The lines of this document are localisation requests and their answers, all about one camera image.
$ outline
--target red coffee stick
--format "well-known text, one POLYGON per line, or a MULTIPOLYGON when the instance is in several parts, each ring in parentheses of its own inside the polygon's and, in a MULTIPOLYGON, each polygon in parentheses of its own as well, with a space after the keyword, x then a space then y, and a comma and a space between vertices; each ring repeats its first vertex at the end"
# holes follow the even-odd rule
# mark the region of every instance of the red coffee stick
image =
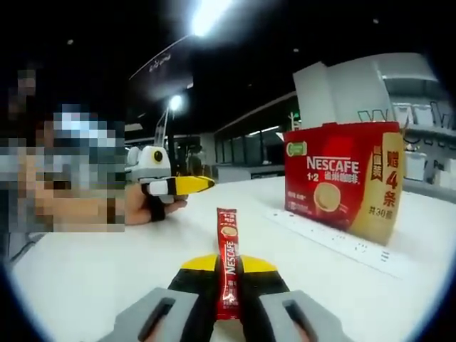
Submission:
POLYGON ((217 235, 222 260, 217 319, 239 319, 237 298, 238 234, 235 209, 217 208, 217 235))

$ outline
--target ceiling light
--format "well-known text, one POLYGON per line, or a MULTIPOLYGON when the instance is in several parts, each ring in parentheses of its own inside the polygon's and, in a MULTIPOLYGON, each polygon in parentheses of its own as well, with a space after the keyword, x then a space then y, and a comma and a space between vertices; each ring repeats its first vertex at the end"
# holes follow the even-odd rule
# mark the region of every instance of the ceiling light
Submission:
POLYGON ((171 98, 170 110, 173 112, 179 110, 182 107, 182 96, 176 95, 171 98))
POLYGON ((256 131, 256 132, 250 133, 250 134, 249 134, 249 137, 251 137, 251 136, 253 136, 253 135, 257 135, 257 134, 260 133, 260 132, 267 132, 267 131, 269 131, 269 130, 275 130, 275 129, 277 129, 277 128, 279 128, 279 126, 274 126, 274 127, 266 128, 266 129, 264 129, 264 130, 258 130, 258 131, 256 131))
POLYGON ((249 134, 249 137, 253 137, 254 135, 257 135, 258 133, 260 133, 260 131, 259 131, 259 130, 258 130, 258 131, 256 131, 256 132, 250 133, 250 134, 249 134))
POLYGON ((275 130, 279 128, 279 126, 274 126, 274 127, 270 127, 270 128, 267 128, 266 130, 261 130, 262 132, 267 132, 268 130, 275 130))
POLYGON ((193 18, 192 30, 196 36, 206 36, 228 9, 232 0, 200 0, 200 5, 193 18))
POLYGON ((132 132, 134 130, 142 130, 142 125, 140 123, 132 123, 131 125, 125 125, 126 132, 132 132))

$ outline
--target power strip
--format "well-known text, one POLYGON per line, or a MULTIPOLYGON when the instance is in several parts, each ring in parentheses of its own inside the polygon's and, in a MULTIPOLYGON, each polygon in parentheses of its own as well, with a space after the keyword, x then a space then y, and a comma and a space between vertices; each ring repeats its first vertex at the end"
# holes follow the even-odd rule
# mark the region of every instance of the power strip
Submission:
POLYGON ((271 209, 266 213, 266 218, 350 259, 391 276, 403 279, 416 271, 415 262, 404 254, 393 252, 387 247, 285 210, 271 209))

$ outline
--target yellow robot beak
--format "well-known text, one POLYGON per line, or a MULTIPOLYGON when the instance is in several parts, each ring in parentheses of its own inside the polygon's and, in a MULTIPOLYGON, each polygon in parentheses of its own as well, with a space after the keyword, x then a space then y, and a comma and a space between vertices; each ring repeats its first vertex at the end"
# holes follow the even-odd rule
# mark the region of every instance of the yellow robot beak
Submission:
POLYGON ((215 185, 215 181, 203 176, 178 176, 167 180, 170 195, 190 195, 205 191, 215 185))

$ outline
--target robot eye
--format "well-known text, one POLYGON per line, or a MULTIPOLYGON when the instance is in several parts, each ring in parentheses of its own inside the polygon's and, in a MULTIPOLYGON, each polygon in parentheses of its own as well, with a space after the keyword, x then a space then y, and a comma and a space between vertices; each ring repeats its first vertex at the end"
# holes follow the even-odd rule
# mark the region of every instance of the robot eye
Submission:
POLYGON ((163 154, 160 151, 155 151, 154 153, 154 160, 156 162, 162 162, 163 160, 163 154))

